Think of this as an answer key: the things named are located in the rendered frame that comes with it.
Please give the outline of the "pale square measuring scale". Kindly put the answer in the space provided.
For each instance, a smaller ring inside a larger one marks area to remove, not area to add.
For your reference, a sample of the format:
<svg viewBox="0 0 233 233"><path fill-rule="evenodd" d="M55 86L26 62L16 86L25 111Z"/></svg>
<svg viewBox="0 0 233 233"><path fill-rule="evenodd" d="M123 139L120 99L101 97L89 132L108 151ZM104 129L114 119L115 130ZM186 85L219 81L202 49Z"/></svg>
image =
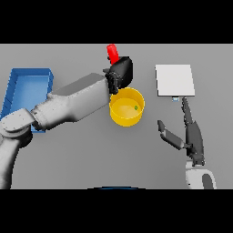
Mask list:
<svg viewBox="0 0 233 233"><path fill-rule="evenodd" d="M191 65L156 65L155 69L158 96L195 95Z"/></svg>

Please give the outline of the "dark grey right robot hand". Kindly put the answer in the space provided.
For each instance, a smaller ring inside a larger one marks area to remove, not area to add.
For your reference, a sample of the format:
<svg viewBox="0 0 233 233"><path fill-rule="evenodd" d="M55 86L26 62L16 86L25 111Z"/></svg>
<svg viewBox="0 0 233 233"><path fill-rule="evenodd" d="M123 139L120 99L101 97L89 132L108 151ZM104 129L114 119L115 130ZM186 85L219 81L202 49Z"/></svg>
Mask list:
<svg viewBox="0 0 233 233"><path fill-rule="evenodd" d="M198 123L193 120L188 101L182 98L181 109L184 113L184 124L186 129L186 140L169 131L161 120L157 121L160 137L170 146L180 150L185 149L187 156L192 159L192 166L204 166L204 145Z"/></svg>

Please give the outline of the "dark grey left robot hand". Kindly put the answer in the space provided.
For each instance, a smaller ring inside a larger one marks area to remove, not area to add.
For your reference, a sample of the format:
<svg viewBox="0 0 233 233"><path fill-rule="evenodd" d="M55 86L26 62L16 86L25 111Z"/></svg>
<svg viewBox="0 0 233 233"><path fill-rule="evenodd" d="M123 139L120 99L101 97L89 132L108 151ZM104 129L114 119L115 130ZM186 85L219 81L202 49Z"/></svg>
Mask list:
<svg viewBox="0 0 233 233"><path fill-rule="evenodd" d="M109 93L116 95L119 89L128 87L133 80L133 62L129 56L121 56L111 67L103 70Z"/></svg>

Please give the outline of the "yellow bowl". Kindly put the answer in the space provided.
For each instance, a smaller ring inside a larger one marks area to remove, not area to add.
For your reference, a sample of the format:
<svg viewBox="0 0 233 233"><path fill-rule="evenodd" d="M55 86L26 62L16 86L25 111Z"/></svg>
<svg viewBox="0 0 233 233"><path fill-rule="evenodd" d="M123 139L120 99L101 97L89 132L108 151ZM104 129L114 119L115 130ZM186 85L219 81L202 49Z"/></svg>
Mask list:
<svg viewBox="0 0 233 233"><path fill-rule="evenodd" d="M131 127L140 121L145 105L145 99L138 90L126 87L110 96L109 115L116 124Z"/></svg>

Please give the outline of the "blue tray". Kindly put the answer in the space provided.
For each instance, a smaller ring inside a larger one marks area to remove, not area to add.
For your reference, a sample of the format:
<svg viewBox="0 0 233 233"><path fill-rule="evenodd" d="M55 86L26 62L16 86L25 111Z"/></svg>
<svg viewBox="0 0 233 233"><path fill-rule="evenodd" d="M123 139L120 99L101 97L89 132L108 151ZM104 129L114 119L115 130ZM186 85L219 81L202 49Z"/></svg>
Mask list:
<svg viewBox="0 0 233 233"><path fill-rule="evenodd" d="M12 68L0 113L0 133L5 137L19 137L37 124L32 110L47 100L53 88L50 68Z"/></svg>

